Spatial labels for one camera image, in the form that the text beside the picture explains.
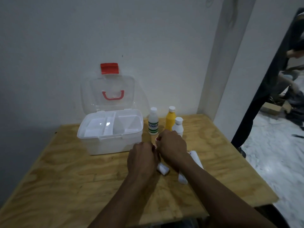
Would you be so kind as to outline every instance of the person in black clothing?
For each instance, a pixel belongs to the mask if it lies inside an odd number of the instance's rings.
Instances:
[[[238,127],[231,143],[237,148],[237,150],[246,157],[245,152],[241,149],[241,145],[244,144],[248,138],[253,119],[256,117],[262,105],[268,100],[272,88],[276,85],[278,75],[281,70],[285,70],[287,67],[288,58],[299,58],[304,56],[304,41],[299,39],[304,31],[304,8],[300,8],[291,24],[283,41],[280,44],[272,62],[258,88],[245,116],[243,117],[241,124]]]

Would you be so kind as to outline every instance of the bottle with green label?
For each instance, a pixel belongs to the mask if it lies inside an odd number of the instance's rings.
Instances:
[[[149,123],[149,134],[151,135],[158,134],[158,117],[157,117],[156,107],[151,108],[148,123]]]

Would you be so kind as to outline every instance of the white bottle cap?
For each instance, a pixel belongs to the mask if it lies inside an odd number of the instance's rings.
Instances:
[[[175,118],[175,124],[176,125],[181,125],[183,123],[183,119],[181,117]]]
[[[151,113],[156,113],[157,112],[157,108],[156,107],[152,107],[151,108]]]
[[[170,113],[175,112],[175,106],[170,106],[170,107],[169,107],[169,112],[170,112]]]

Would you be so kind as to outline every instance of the wood grain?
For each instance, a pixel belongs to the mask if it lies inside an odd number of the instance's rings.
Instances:
[[[184,116],[188,150],[204,169],[251,206],[278,200],[276,194],[205,115]],[[160,119],[159,128],[165,120]],[[127,175],[128,152],[90,156],[77,138],[79,125],[61,126],[0,210],[0,227],[87,227]],[[143,141],[153,141],[145,120]],[[157,174],[138,198],[128,226],[206,216],[189,185],[171,170]]]

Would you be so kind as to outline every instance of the cardboard box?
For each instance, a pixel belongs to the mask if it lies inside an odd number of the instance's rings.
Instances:
[[[286,111],[287,114],[291,111],[291,105],[288,101],[283,101],[282,106],[275,105],[272,103],[265,102],[264,105],[262,105],[260,111],[271,114],[271,115],[279,115],[281,112]]]

